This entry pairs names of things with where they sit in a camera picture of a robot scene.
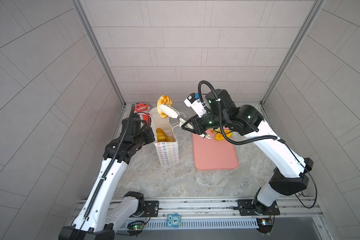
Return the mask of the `braided orange pretzel bread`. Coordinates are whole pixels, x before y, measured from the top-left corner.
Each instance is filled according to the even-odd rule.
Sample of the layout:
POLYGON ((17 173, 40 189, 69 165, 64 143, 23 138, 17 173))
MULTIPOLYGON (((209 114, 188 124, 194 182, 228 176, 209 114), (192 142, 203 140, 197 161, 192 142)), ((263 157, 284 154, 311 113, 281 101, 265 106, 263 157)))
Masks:
POLYGON ((168 118, 169 116, 165 114, 160 106, 173 106, 173 101, 169 96, 161 95, 157 101, 157 112, 162 119, 168 118))

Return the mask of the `white paper bag with print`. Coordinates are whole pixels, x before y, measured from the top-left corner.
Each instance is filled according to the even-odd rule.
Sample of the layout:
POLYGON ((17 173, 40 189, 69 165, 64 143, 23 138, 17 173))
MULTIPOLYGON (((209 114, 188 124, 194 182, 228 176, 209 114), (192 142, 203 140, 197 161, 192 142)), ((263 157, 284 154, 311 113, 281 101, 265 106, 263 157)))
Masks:
POLYGON ((173 166, 174 164, 179 162, 179 145, 178 141, 175 137, 174 130, 168 118, 162 119, 158 112, 157 108, 153 108, 150 110, 150 115, 152 119, 152 129, 155 135, 155 141, 153 142, 156 152, 158 155, 158 159, 160 165, 162 167, 173 166), (172 138, 173 142, 157 142, 157 133, 156 129, 162 129, 168 137, 172 138))

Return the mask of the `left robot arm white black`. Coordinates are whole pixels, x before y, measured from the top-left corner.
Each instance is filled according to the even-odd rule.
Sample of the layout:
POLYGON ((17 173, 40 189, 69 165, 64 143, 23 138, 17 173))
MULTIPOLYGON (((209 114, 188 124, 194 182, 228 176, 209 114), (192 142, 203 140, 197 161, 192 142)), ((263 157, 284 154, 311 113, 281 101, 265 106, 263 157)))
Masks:
POLYGON ((105 148, 101 169, 84 207, 70 226, 63 227, 60 240, 113 240, 118 229, 132 215, 145 213, 144 194, 130 191, 110 212, 116 187, 133 155, 143 146, 153 143, 151 107, 132 105, 122 121, 120 136, 105 148))

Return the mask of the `white food tongs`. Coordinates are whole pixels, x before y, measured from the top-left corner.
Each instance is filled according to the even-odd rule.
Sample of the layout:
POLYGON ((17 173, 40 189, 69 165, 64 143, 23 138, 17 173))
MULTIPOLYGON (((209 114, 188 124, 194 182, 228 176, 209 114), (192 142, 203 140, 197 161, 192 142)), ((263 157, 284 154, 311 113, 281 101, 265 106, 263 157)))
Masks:
MULTIPOLYGON (((205 107, 203 106, 202 103, 198 103, 197 101, 195 102, 195 104, 186 104, 187 107, 192 108, 197 114, 205 114, 207 112, 207 110, 205 109, 205 107)), ((175 108, 171 107, 171 106, 160 106, 160 109, 167 114, 170 118, 173 119, 179 119, 180 121, 180 126, 181 127, 185 127, 185 130, 195 130, 194 126, 192 123, 187 123, 187 119, 183 118, 180 114, 179 111, 177 111, 175 108)))

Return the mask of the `lumpy yellow long bread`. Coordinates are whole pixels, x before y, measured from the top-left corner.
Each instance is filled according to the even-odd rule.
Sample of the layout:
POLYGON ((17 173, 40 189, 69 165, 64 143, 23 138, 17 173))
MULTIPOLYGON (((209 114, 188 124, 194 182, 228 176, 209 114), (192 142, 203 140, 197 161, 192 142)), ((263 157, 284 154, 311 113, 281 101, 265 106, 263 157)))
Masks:
POLYGON ((160 128, 156 129, 157 133, 157 142, 165 142, 168 138, 167 134, 160 128))

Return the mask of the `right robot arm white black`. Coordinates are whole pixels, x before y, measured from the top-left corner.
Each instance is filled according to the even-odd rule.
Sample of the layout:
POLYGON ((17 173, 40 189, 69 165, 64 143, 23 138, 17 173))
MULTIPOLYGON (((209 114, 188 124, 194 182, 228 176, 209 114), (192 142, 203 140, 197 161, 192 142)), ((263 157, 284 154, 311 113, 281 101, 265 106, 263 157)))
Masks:
POLYGON ((307 189, 314 162, 289 148, 255 107, 237 107, 226 90, 215 89, 207 81, 199 82, 198 92, 191 93, 185 104, 196 115, 184 122, 183 130, 204 138, 208 130, 227 128, 244 136, 245 140, 234 141, 222 133, 225 141, 236 146, 255 143, 276 165, 269 182, 258 190, 249 204, 250 210, 258 215, 275 216, 279 197, 297 195, 307 189))

